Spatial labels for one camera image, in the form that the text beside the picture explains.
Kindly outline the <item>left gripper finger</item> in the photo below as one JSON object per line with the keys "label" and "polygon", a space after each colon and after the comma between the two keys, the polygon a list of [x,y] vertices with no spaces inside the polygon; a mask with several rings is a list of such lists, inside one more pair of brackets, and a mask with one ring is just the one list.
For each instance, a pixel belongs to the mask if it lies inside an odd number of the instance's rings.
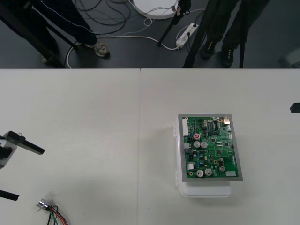
{"label": "left gripper finger", "polygon": [[29,150],[36,154],[44,154],[45,150],[29,141],[23,135],[17,134],[13,131],[5,133],[5,139],[16,146]]}
{"label": "left gripper finger", "polygon": [[18,198],[19,198],[19,195],[0,190],[0,198],[5,198],[5,199],[12,200],[12,201],[17,201]]}

